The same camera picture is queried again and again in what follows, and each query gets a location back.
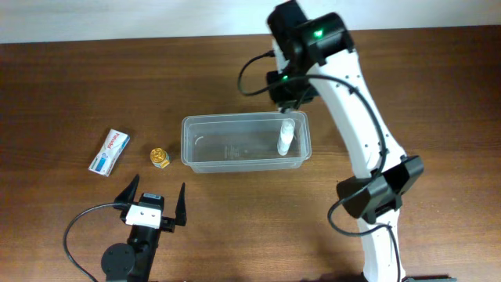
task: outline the brown tabletop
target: brown tabletop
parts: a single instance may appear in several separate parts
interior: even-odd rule
[[[425,173],[399,221],[409,275],[460,281],[501,276],[501,28],[354,31],[366,82],[389,129]],[[294,170],[195,174],[180,159],[182,119],[273,111],[243,97],[236,76],[267,51],[261,36],[0,45],[0,280],[85,281],[63,252],[82,210],[111,202],[136,173],[138,193],[166,197],[173,216],[186,183],[188,224],[164,233],[150,279],[299,281],[362,272],[358,238],[327,220],[336,183],[352,176],[323,101],[308,115],[312,157]],[[257,62],[248,88],[274,59]],[[89,172],[110,128],[131,135],[109,178]],[[155,168],[149,152],[173,158]],[[98,280],[101,255],[125,242],[118,211],[84,217],[69,248]],[[340,225],[356,230],[344,211]]]

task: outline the white tube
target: white tube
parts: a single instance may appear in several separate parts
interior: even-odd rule
[[[295,122],[291,118],[287,118],[282,121],[282,128],[280,129],[279,142],[276,145],[279,154],[285,156],[289,151],[290,144],[294,137],[294,126]]]

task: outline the black cable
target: black cable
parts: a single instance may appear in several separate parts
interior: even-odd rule
[[[346,88],[348,88],[348,91],[350,93],[354,93],[357,96],[357,98],[360,100],[360,102],[363,104],[363,106],[366,108],[367,114],[370,116],[370,119],[373,122],[374,128],[376,129],[377,137],[380,140],[381,152],[383,152],[381,154],[380,165],[379,165],[378,169],[373,173],[370,181],[368,182],[368,184],[366,186],[364,186],[362,189],[356,191],[352,195],[350,195],[350,196],[348,196],[348,197],[346,197],[344,199],[341,199],[341,200],[337,201],[335,204],[333,204],[333,206],[329,209],[329,212],[327,213],[327,219],[328,219],[329,224],[332,226],[333,229],[335,229],[337,232],[339,232],[339,233],[341,233],[341,234],[343,234],[345,236],[350,236],[350,237],[363,237],[365,235],[369,235],[371,233],[374,233],[374,232],[378,231],[381,228],[386,228],[388,230],[388,232],[390,233],[391,240],[392,240],[393,245],[395,247],[395,257],[397,259],[397,268],[398,268],[398,270],[397,270],[398,271],[398,275],[397,275],[398,279],[397,279],[397,281],[401,282],[401,277],[400,277],[401,276],[401,273],[400,273],[400,255],[398,253],[397,240],[395,238],[395,235],[393,234],[393,231],[391,230],[392,226],[390,226],[388,224],[380,224],[380,225],[372,228],[371,230],[367,230],[367,231],[364,231],[364,232],[361,232],[361,233],[353,233],[353,232],[348,232],[348,231],[345,231],[345,230],[341,229],[332,220],[332,214],[334,213],[334,211],[336,210],[336,208],[338,208],[339,206],[341,206],[343,203],[345,203],[345,202],[353,199],[354,197],[357,197],[377,177],[381,176],[381,174],[383,173],[384,165],[386,164],[386,158],[387,158],[386,140],[384,138],[383,129],[381,128],[380,123],[377,120],[377,117],[376,117],[376,115],[375,115],[372,107],[369,105],[369,103],[367,102],[367,100],[365,99],[365,97],[362,95],[362,93],[359,91],[358,88],[356,88],[355,86],[353,86],[352,84],[350,84],[349,82],[347,82],[345,80],[342,80],[340,78],[335,78],[335,77],[332,77],[332,76],[329,76],[329,75],[306,74],[306,75],[300,75],[300,76],[293,76],[293,77],[288,77],[285,80],[274,82],[274,83],[272,83],[272,84],[264,87],[263,89],[259,89],[259,90],[254,91],[254,92],[246,92],[246,91],[244,91],[243,88],[242,88],[242,85],[241,85],[243,72],[255,60],[259,60],[259,59],[264,58],[266,56],[270,56],[269,55],[270,52],[272,52],[272,51],[268,51],[268,52],[266,52],[266,53],[264,53],[264,54],[262,54],[260,56],[257,56],[255,58],[249,60],[243,66],[242,70],[240,71],[239,77],[238,77],[238,80],[237,80],[237,86],[238,86],[238,89],[240,90],[240,92],[242,92],[242,94],[244,94],[245,96],[255,96],[255,95],[261,94],[263,92],[269,91],[271,89],[275,89],[275,88],[277,88],[279,86],[289,84],[292,81],[301,81],[301,80],[309,80],[309,79],[324,79],[324,80],[334,81],[337,84],[343,85]]]
[[[68,224],[68,227],[64,231],[63,248],[64,248],[64,252],[66,253],[66,256],[68,257],[68,259],[70,260],[71,263],[73,263],[80,271],[83,272],[83,274],[85,274],[90,280],[92,280],[94,282],[97,282],[97,279],[92,274],[90,274],[87,270],[85,270],[83,267],[81,267],[74,260],[73,256],[70,254],[70,251],[68,250],[68,244],[67,244],[68,233],[70,232],[70,229],[73,226],[73,224],[75,224],[76,221],[79,220],[80,217],[87,215],[89,212],[93,212],[93,211],[100,209],[100,208],[119,207],[119,206],[127,207],[126,204],[109,203],[109,204],[100,204],[100,205],[96,205],[95,207],[88,208],[88,209],[84,210],[83,212],[81,212],[79,215],[75,216],[75,218],[70,222],[70,224]]]

